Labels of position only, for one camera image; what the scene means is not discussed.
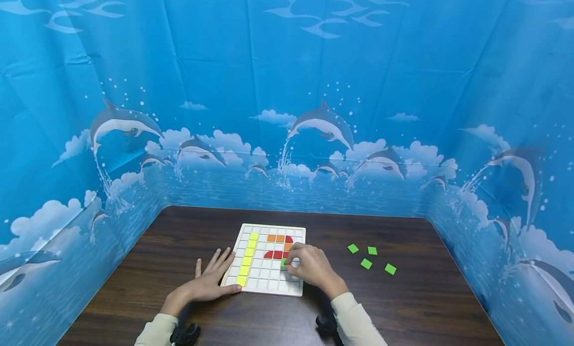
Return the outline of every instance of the blue backdrop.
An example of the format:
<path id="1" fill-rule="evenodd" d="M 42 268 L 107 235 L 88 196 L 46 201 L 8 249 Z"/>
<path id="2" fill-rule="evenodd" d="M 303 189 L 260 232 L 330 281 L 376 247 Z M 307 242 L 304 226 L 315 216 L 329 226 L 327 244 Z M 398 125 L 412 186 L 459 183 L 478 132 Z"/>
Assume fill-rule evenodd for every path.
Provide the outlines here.
<path id="1" fill-rule="evenodd" d="M 506 345 L 574 339 L 574 0 L 0 0 L 0 25 L 1 345 L 54 345 L 169 205 L 424 217 Z"/>

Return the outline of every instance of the white puzzle board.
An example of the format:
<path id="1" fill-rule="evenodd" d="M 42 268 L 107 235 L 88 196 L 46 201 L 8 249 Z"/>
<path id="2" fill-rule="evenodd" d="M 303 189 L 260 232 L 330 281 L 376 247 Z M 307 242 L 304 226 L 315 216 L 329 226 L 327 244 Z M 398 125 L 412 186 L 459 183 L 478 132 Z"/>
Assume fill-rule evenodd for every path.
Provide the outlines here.
<path id="1" fill-rule="evenodd" d="M 281 268 L 291 245 L 305 243 L 305 228 L 243 224 L 235 241 L 235 259 L 223 275 L 222 286 L 239 284 L 243 292 L 303 296 L 303 280 Z M 299 260 L 291 263 L 297 267 Z"/>

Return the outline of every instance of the green square tile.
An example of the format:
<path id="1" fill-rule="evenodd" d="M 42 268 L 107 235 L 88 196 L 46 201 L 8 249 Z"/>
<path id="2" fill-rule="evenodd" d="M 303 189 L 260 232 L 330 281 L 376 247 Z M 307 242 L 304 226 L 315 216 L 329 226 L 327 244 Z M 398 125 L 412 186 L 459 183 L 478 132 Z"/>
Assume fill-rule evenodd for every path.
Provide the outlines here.
<path id="1" fill-rule="evenodd" d="M 385 271 L 391 275 L 394 275 L 394 273 L 397 271 L 397 268 L 391 264 L 387 264 L 387 266 L 385 266 Z"/>
<path id="2" fill-rule="evenodd" d="M 371 268 L 371 266 L 373 266 L 373 263 L 371 263 L 369 260 L 367 259 L 363 259 L 362 262 L 360 262 L 360 266 L 366 268 L 367 270 L 369 270 Z"/>
<path id="3" fill-rule="evenodd" d="M 349 249 L 351 254 L 355 254 L 357 251 L 359 251 L 359 248 L 355 244 L 348 245 L 347 249 Z"/>

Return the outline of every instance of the yellow tile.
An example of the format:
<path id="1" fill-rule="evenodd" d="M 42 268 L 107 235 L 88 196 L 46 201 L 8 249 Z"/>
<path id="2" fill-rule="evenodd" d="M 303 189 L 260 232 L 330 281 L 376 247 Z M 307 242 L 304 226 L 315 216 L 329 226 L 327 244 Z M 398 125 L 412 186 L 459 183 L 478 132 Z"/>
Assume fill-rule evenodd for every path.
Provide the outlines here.
<path id="1" fill-rule="evenodd" d="M 237 277 L 237 283 L 238 283 L 239 285 L 241 285 L 241 287 L 245 287 L 245 285 L 247 284 L 247 282 L 248 282 L 248 278 L 246 278 L 246 277 L 244 277 L 244 276 Z"/>
<path id="2" fill-rule="evenodd" d="M 251 261 L 252 261 L 252 257 L 251 256 L 246 256 L 243 258 L 243 261 L 241 263 L 241 266 L 251 266 Z"/>
<path id="3" fill-rule="evenodd" d="M 249 275 L 249 266 L 242 266 L 239 268 L 239 276 Z"/>

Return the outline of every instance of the sleeve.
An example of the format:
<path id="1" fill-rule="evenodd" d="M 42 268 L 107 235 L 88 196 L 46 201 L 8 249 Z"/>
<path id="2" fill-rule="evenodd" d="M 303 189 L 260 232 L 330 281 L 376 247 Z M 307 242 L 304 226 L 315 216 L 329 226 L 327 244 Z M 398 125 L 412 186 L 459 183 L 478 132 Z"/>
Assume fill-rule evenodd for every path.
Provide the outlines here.
<path id="1" fill-rule="evenodd" d="M 166 314 L 157 314 L 151 323 L 147 323 L 134 346 L 171 346 L 169 338 L 177 327 L 177 318 Z"/>
<path id="2" fill-rule="evenodd" d="M 351 293 L 331 301 L 337 320 L 337 332 L 345 346 L 387 346 L 371 318 Z"/>

